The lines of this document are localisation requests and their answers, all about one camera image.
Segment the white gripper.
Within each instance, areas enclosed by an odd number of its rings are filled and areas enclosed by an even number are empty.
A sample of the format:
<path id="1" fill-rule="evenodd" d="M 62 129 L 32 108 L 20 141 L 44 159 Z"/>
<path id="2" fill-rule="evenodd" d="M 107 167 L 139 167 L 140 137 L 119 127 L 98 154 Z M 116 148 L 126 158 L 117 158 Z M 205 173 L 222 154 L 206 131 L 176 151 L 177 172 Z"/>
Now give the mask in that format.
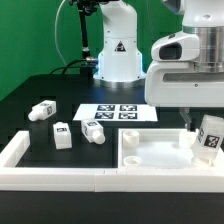
<path id="1" fill-rule="evenodd" d="M 155 107 L 181 107 L 180 115 L 190 131 L 188 107 L 224 107 L 224 72 L 198 73 L 190 62 L 152 62 L 145 101 Z"/>

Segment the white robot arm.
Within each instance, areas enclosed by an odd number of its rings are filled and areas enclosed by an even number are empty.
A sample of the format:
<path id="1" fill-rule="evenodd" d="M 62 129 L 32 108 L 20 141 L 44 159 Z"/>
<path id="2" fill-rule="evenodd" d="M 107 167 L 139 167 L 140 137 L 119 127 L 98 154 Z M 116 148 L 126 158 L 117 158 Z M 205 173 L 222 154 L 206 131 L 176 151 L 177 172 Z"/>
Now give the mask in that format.
<path id="1" fill-rule="evenodd" d="M 182 30 L 157 40 L 142 70 L 137 13 L 122 0 L 100 0 L 104 47 L 94 82 L 109 88 L 145 85 L 145 102 L 175 107 L 186 123 L 191 108 L 224 107 L 224 0 L 161 0 L 181 14 Z"/>

